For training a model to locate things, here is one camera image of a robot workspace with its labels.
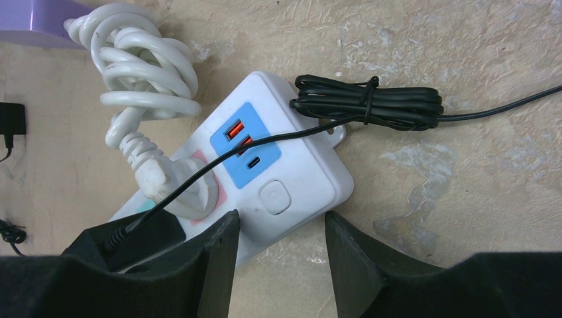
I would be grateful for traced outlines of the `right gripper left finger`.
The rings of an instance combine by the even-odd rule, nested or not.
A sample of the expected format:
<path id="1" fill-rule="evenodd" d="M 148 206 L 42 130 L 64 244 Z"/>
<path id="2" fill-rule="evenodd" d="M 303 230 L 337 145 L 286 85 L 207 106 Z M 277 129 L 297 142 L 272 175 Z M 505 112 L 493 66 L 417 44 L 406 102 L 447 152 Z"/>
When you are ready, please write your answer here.
<path id="1" fill-rule="evenodd" d="M 107 265 L 102 240 L 124 223 L 84 230 L 58 256 L 2 257 L 1 316 L 228 316 L 239 243 L 237 211 L 118 274 Z"/>

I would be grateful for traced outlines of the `white power strip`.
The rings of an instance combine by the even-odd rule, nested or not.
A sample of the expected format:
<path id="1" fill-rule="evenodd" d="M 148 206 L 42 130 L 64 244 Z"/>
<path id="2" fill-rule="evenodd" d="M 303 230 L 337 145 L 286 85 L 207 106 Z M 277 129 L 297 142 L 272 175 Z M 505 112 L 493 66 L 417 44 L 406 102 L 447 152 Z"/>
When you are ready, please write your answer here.
<path id="1" fill-rule="evenodd" d="M 317 119 L 290 108 L 296 98 L 280 76 L 250 73 L 189 136 L 172 159 L 200 159 L 210 163 L 252 140 L 294 133 L 318 126 Z M 280 239 L 347 200 L 353 178 L 335 146 L 344 127 L 333 134 L 271 142 L 234 155 L 213 169 L 219 186 L 215 209 L 206 217 L 180 219 L 191 239 L 226 212 L 241 219 L 237 264 L 244 264 Z"/>

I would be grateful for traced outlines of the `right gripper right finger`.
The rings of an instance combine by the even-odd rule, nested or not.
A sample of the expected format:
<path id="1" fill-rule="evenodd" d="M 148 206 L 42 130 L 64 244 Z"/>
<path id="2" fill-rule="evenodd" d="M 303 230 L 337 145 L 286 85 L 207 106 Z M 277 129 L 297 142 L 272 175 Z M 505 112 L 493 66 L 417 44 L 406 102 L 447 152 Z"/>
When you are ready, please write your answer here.
<path id="1" fill-rule="evenodd" d="M 340 317 L 560 317 L 561 254 L 483 252 L 440 268 L 325 214 Z"/>

